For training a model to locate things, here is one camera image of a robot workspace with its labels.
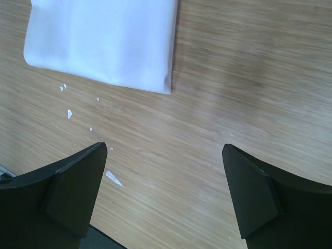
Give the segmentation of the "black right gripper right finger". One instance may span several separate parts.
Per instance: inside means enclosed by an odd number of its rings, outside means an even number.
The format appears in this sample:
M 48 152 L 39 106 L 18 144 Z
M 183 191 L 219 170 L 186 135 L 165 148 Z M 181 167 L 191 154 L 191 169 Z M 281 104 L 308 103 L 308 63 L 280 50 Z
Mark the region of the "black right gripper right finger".
M 248 248 L 331 248 L 331 186 L 225 144 L 223 164 Z

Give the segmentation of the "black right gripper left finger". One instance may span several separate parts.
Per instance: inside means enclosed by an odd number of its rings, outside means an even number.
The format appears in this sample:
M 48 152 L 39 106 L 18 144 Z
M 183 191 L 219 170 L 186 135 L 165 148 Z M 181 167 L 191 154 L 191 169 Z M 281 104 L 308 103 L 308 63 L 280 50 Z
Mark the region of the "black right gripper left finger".
M 79 248 L 107 159 L 104 142 L 15 177 L 1 177 L 1 248 Z

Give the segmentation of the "white t shirt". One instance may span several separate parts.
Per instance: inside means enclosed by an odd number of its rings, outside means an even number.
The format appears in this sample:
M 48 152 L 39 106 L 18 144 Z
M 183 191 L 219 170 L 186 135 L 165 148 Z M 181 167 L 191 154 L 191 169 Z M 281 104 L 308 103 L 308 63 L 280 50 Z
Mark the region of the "white t shirt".
M 30 66 L 171 93 L 177 1 L 32 1 Z

